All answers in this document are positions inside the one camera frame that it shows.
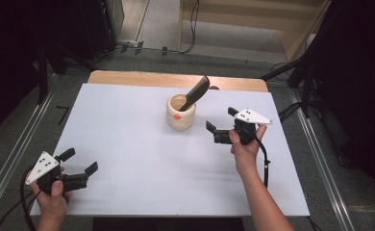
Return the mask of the black comb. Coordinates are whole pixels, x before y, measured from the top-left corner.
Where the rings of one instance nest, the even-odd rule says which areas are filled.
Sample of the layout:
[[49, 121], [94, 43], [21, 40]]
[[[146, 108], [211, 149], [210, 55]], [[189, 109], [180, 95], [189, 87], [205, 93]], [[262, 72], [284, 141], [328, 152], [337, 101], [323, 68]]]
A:
[[210, 79], [208, 76], [204, 75], [193, 89], [186, 94], [186, 103], [179, 109], [179, 111], [185, 112], [208, 91], [209, 87]]

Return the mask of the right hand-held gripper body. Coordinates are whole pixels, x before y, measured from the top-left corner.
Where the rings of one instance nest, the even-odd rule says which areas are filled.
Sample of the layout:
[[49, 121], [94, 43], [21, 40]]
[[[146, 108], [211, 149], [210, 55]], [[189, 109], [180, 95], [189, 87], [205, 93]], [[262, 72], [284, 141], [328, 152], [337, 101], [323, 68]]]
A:
[[[238, 113], [233, 116], [234, 120], [234, 130], [238, 132], [240, 141], [242, 144], [248, 144], [256, 137], [254, 136], [256, 132], [257, 124], [272, 124], [273, 121], [265, 116], [255, 112], [251, 109], [244, 109], [238, 111]], [[213, 133], [213, 140], [215, 143], [231, 144], [228, 130], [218, 130]]]

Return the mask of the cream cup with orange dot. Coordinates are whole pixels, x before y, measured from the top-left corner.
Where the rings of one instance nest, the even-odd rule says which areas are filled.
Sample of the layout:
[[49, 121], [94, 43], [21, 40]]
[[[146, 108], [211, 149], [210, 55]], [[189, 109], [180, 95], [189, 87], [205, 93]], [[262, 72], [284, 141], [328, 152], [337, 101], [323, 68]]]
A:
[[182, 112], [181, 108], [186, 102], [186, 97], [180, 93], [170, 96], [166, 102], [166, 122], [175, 130], [185, 130], [194, 122], [196, 105], [193, 104]]

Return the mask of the white power strip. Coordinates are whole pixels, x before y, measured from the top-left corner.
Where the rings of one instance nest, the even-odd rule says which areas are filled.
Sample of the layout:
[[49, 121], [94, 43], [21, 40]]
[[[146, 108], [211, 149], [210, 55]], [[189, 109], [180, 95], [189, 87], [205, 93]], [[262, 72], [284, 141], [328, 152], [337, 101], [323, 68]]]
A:
[[131, 46], [131, 47], [137, 47], [138, 46], [138, 42], [134, 39], [122, 39], [122, 40], [118, 40], [116, 42], [116, 46], [119, 47], [119, 46]]

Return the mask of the wooden table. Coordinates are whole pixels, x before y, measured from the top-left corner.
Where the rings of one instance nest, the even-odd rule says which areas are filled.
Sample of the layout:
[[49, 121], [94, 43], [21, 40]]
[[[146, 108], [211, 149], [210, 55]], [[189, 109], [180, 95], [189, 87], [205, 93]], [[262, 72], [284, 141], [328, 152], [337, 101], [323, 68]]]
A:
[[[145, 86], [165, 88], [192, 88], [202, 75], [156, 73], [141, 71], [92, 71], [89, 84]], [[261, 79], [209, 76], [210, 86], [219, 90], [268, 92], [266, 82]]]

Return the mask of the wooden shelf unit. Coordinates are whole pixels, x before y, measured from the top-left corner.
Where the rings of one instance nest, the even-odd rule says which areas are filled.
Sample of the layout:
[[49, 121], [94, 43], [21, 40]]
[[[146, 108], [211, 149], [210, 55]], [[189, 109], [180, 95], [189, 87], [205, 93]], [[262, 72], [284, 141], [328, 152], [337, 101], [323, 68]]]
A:
[[332, 0], [199, 0], [199, 22], [275, 30], [289, 62], [319, 30]]

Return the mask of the dark cabinet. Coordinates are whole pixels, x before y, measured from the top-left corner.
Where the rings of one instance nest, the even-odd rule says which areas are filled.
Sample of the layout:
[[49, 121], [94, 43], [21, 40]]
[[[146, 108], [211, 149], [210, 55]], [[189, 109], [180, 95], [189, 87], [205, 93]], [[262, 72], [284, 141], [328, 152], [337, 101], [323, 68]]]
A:
[[125, 13], [122, 0], [80, 0], [91, 57], [113, 51]]

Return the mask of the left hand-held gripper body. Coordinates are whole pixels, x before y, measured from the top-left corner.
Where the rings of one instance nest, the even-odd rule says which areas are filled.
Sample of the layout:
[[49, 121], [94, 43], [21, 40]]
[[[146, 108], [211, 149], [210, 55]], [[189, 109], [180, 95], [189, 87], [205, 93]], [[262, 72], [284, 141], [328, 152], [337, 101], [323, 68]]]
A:
[[84, 189], [87, 186], [89, 175], [85, 173], [63, 174], [61, 162], [60, 155], [52, 156], [43, 151], [27, 176], [25, 184], [31, 185], [36, 182], [39, 189], [47, 194], [51, 194], [52, 184], [58, 180], [63, 182], [64, 192]]

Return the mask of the person's dark clothing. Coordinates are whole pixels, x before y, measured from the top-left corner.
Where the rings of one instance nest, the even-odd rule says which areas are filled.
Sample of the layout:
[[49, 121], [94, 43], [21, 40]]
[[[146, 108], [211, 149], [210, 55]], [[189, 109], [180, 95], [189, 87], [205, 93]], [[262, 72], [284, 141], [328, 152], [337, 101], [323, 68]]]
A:
[[241, 218], [94, 218], [92, 231], [245, 231]]

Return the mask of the metal floor rail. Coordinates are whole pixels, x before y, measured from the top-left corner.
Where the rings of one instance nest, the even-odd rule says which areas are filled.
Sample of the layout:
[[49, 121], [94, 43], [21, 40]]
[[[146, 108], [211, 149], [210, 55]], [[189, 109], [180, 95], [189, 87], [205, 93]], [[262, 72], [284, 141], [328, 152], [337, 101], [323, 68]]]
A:
[[289, 147], [315, 231], [357, 231], [311, 121], [301, 108], [285, 121]]
[[38, 104], [30, 93], [0, 127], [0, 200], [22, 159], [29, 142], [38, 128], [62, 79], [61, 74], [48, 78], [49, 92]]

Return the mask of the black stand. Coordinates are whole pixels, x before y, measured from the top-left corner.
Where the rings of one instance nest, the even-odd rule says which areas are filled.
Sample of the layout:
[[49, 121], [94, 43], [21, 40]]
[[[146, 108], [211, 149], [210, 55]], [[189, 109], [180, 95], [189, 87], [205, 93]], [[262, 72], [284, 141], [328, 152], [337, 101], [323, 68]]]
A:
[[46, 39], [41, 41], [37, 46], [37, 51], [38, 104], [43, 103], [49, 93], [47, 64], [50, 64], [55, 72], [65, 74], [67, 65], [63, 57], [67, 56], [90, 71], [97, 69], [94, 64], [55, 40]]
[[294, 70], [287, 80], [287, 85], [292, 89], [303, 85], [301, 110], [305, 118], [309, 118], [310, 92], [313, 87], [313, 78], [316, 74], [315, 65], [307, 58], [301, 56], [291, 66]]

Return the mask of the white board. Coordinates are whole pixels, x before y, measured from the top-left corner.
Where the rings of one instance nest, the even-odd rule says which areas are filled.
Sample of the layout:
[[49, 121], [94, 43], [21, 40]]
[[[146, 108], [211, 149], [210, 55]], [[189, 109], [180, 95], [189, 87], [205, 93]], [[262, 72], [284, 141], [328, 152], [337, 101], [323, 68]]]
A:
[[184, 131], [166, 122], [166, 102], [175, 88], [82, 85], [55, 152], [74, 148], [64, 162], [75, 174], [96, 162], [87, 187], [68, 203], [71, 216], [243, 217], [245, 191], [227, 144], [206, 129], [234, 124], [229, 107], [252, 109], [273, 121], [262, 139], [260, 173], [288, 217], [306, 217], [309, 208], [274, 100], [268, 92], [209, 90], [196, 104]]

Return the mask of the person's left hand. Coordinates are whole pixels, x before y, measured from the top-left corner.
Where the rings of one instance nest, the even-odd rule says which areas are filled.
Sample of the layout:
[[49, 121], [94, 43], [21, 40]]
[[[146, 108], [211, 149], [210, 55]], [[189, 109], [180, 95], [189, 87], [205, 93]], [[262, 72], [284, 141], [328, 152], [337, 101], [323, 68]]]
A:
[[51, 194], [42, 192], [36, 182], [30, 185], [34, 194], [37, 195], [37, 204], [40, 208], [40, 219], [65, 220], [67, 202], [63, 198], [63, 182], [55, 181], [52, 184]]

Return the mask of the person's right hand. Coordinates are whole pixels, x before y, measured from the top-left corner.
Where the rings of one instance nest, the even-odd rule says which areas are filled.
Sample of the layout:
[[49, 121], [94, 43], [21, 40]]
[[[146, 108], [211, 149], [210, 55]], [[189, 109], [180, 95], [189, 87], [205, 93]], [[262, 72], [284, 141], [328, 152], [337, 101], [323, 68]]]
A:
[[238, 132], [234, 129], [229, 131], [230, 141], [232, 142], [231, 153], [235, 156], [236, 169], [241, 178], [257, 175], [257, 155], [260, 149], [259, 141], [263, 138], [266, 126], [259, 125], [252, 140], [248, 144], [242, 144]]

